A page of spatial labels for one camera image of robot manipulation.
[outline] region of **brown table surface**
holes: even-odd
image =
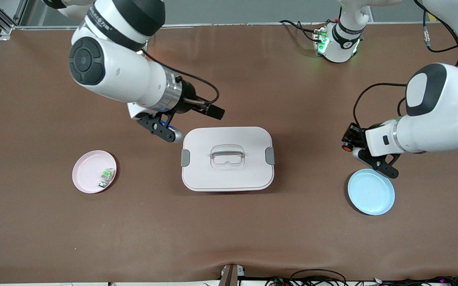
[[[348,279],[458,275],[458,151],[402,156],[384,215],[357,212],[345,195],[364,168],[340,148],[358,94],[456,60],[454,51],[429,53],[421,25],[370,25],[344,64],[316,58],[300,31],[281,26],[160,30],[149,52],[216,84],[227,111],[222,121],[179,115],[176,127],[260,126],[272,135],[273,184],[237,194],[188,190],[182,145],[76,85],[71,34],[14,31],[0,43],[0,283],[213,279],[227,263],[251,276],[317,267]],[[436,48],[452,44],[440,25],[431,37]],[[370,91],[360,122],[394,117],[403,96],[402,87]],[[84,194],[72,167],[98,149],[114,154],[118,177],[106,192]]]

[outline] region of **cable connector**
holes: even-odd
[[[431,46],[431,37],[429,36],[429,31],[427,31],[427,27],[423,27],[423,41],[425,42],[425,46]]]
[[[321,36],[326,36],[327,32],[326,29],[315,29],[313,32],[314,35],[321,35]]]

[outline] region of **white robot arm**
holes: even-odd
[[[365,6],[389,6],[401,0],[337,0],[340,3],[340,16],[320,28],[314,39],[316,52],[334,63],[343,63],[356,52],[360,36],[369,21]]]
[[[49,7],[75,20],[82,20],[95,0],[43,0]]]
[[[423,2],[458,35],[458,2]],[[390,178],[398,176],[392,165],[401,153],[458,149],[458,67],[436,63],[416,72],[407,83],[406,111],[405,116],[367,130],[350,125],[342,138],[342,148]],[[392,155],[393,160],[387,162],[387,155]]]
[[[170,125],[174,114],[195,110],[222,119],[224,110],[198,97],[175,71],[142,55],[164,22],[162,0],[97,0],[72,36],[69,67],[76,83],[127,103],[130,117],[151,134],[179,143],[183,134]]]

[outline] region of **small object on plate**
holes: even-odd
[[[355,172],[347,184],[347,193],[353,205],[369,215],[386,213],[395,201],[389,178],[371,169]]]
[[[102,175],[100,176],[100,181],[98,182],[98,186],[102,188],[109,186],[113,178],[114,178],[114,168],[105,169]]]
[[[95,150],[82,155],[72,170],[72,181],[85,193],[97,193],[107,188],[116,175],[116,160],[108,152]]]

